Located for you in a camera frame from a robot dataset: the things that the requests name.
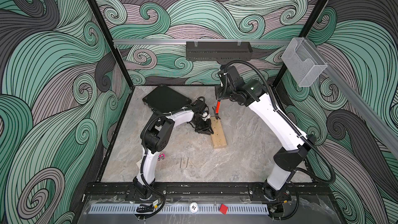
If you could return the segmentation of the claw hammer orange black handle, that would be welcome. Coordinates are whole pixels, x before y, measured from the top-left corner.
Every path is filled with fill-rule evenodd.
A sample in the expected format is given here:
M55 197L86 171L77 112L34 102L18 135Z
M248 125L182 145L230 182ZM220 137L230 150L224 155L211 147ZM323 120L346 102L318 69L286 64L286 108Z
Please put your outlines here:
M214 117L216 120L220 120L220 116L219 116L220 103L221 103L221 101L218 100L216 106L214 106L212 108L214 111Z

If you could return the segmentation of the wooden block with nails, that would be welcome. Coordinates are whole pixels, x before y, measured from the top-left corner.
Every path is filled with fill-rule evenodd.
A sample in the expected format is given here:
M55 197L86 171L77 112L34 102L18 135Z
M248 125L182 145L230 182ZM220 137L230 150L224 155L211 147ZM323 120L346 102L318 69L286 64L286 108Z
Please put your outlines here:
M221 120L216 119L216 117L211 117L211 128L213 130L213 134L210 136L212 145L214 149L226 148L227 141L222 128Z

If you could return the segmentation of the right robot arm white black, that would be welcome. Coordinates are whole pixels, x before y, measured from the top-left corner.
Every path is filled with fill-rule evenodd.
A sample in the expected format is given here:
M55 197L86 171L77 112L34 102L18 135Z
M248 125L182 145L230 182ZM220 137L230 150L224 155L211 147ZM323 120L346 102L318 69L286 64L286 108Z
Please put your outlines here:
M278 106L275 95L263 74L247 61L235 60L220 67L220 85L215 87L217 101L230 100L250 108L273 131L281 149L274 155L274 167L264 182L264 195L276 200L283 193L286 183L295 172L302 172L312 179L333 184L336 173L327 158L316 148L315 137L297 127ZM309 151L326 165L330 177L323 179L299 167Z

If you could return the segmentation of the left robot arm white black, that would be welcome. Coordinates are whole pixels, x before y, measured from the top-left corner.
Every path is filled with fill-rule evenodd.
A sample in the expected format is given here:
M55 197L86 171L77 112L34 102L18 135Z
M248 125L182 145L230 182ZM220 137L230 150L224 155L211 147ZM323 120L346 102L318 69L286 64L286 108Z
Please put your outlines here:
M163 101L150 99L147 96L143 101L153 114L140 135L143 157L140 172L134 178L134 185L142 197L149 198L155 193L153 188L157 164L155 157L169 143L173 129L188 123L198 134L212 135L214 131L211 127L208 106L203 96L198 97L194 102L185 96Z

